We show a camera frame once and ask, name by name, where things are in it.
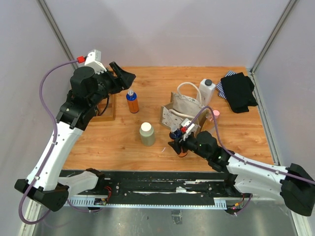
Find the orange bottle blue pump collar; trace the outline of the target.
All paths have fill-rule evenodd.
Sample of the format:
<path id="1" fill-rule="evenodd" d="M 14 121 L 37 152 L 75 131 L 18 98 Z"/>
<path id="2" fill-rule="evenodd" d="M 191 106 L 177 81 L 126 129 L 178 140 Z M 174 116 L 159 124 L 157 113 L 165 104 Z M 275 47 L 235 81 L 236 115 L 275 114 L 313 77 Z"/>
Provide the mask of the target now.
<path id="1" fill-rule="evenodd" d="M 126 94 L 126 100 L 129 111 L 133 114 L 139 112 L 139 105 L 137 100 L 137 94 L 133 90 L 129 90 Z"/>

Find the cream bottle beige cap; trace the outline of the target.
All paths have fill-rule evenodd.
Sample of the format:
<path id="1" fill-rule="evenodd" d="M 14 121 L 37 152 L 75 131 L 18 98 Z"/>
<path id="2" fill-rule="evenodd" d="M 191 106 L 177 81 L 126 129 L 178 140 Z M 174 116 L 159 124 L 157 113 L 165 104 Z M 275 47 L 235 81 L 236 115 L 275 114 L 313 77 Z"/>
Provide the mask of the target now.
<path id="1" fill-rule="evenodd" d="M 148 122 L 142 123 L 140 126 L 139 133 L 143 145 L 150 147 L 155 143 L 155 131 L 150 123 Z"/>

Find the wooden compartment tray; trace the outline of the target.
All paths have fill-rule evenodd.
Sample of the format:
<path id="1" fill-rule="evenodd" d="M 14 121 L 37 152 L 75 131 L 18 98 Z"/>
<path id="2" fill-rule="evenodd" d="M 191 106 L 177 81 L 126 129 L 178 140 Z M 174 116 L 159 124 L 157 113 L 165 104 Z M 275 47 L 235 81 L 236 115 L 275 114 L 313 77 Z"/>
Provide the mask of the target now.
<path id="1" fill-rule="evenodd" d="M 91 122 L 114 121 L 116 118 L 116 95 L 109 95 L 97 106 L 96 116 Z"/>

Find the beige canvas bag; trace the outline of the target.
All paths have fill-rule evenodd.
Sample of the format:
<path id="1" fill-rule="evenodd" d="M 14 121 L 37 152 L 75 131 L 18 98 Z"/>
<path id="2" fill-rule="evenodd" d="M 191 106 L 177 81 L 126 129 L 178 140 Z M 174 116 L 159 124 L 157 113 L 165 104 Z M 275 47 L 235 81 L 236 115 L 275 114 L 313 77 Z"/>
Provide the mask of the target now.
<path id="1" fill-rule="evenodd" d="M 192 98 L 180 92 L 180 88 L 184 85 L 190 85 L 196 89 L 196 98 Z M 195 84 L 191 82 L 183 82 L 179 84 L 177 92 L 171 92 L 170 102 L 161 106 L 160 124 L 170 130 L 172 126 L 180 125 L 186 118 L 188 120 L 193 120 L 205 107 L 201 103 L 201 98 L 201 91 Z"/>

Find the clear bottle pink cap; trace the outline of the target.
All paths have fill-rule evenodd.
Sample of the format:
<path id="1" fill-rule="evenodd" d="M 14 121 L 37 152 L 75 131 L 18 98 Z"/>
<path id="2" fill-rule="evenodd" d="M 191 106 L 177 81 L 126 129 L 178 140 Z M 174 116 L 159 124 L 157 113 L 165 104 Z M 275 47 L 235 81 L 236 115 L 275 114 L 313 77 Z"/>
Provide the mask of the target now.
<path id="1" fill-rule="evenodd" d="M 215 117 L 215 120 L 217 122 L 220 117 L 220 112 L 218 110 L 213 110 L 213 112 L 214 112 L 214 116 L 212 116 L 211 112 L 208 113 L 208 115 L 206 116 L 204 127 L 203 127 L 203 130 L 208 131 L 210 134 L 213 134 L 216 130 L 213 117 Z"/>

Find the white bottle grey cap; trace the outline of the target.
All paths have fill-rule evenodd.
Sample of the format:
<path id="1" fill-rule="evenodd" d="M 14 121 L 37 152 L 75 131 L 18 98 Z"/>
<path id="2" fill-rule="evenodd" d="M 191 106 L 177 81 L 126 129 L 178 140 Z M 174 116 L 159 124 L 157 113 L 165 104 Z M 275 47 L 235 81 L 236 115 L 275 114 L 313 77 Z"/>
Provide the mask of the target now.
<path id="1" fill-rule="evenodd" d="M 210 79 L 203 79 L 199 84 L 199 91 L 201 93 L 202 104 L 207 106 L 214 94 L 216 84 Z"/>

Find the blue white striped cloth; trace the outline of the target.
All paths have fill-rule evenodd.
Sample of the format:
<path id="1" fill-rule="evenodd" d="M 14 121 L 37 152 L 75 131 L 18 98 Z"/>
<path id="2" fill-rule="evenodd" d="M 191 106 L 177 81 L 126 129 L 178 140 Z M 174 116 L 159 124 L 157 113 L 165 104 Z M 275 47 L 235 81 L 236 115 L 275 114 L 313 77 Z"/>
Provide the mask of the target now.
<path id="1" fill-rule="evenodd" d="M 235 75 L 236 72 L 232 71 L 232 70 L 229 70 L 225 77 L 229 77 L 229 76 L 232 76 L 232 75 Z M 223 86 L 222 86 L 222 82 L 219 82 L 217 85 L 216 85 L 216 89 L 218 90 L 218 95 L 219 97 L 223 98 L 223 99 L 226 99 L 226 96 L 225 96 L 225 93 L 224 93 L 224 90 L 223 90 Z"/>

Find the black garment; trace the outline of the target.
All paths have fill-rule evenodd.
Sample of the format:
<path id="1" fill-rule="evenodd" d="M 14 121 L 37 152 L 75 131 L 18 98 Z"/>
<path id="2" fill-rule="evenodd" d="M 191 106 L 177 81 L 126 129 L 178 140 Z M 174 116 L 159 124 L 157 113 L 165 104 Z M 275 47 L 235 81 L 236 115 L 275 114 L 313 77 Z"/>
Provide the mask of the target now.
<path id="1" fill-rule="evenodd" d="M 249 112 L 249 106 L 254 107 L 258 105 L 253 95 L 254 84 L 244 73 L 241 72 L 229 77 L 223 77 L 220 81 L 233 112 Z"/>

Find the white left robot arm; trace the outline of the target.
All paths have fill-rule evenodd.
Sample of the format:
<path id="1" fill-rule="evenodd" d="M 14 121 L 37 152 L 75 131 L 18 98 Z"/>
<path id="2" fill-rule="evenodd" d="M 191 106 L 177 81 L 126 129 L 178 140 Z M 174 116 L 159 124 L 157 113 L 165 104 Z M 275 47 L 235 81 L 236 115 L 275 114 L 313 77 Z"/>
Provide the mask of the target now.
<path id="1" fill-rule="evenodd" d="M 69 79 L 71 89 L 56 116 L 48 115 L 53 123 L 53 133 L 42 156 L 25 179 L 18 179 L 14 188 L 47 207 L 60 210 L 67 200 L 85 190 L 101 194 L 105 190 L 105 174 L 93 168 L 72 176 L 60 173 L 78 138 L 89 122 L 97 115 L 98 105 L 110 95 L 127 90 L 136 76 L 120 68 L 114 61 L 108 70 L 100 62 L 100 51 L 93 50 L 73 63 L 83 66 L 74 70 Z"/>

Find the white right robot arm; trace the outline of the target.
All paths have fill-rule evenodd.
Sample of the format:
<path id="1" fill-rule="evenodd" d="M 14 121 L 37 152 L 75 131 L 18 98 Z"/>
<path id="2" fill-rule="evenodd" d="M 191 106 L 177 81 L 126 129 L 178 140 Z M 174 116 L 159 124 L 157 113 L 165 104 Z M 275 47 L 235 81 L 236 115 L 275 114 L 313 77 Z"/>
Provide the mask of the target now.
<path id="1" fill-rule="evenodd" d="M 223 191 L 227 196 L 257 195 L 284 203 L 302 216 L 311 216 L 315 207 L 315 181 L 302 166 L 254 161 L 227 150 L 208 131 L 195 135 L 193 127 L 189 119 L 172 125 L 168 144 L 177 154 L 191 151 L 205 159 L 213 170 L 226 173 Z"/>

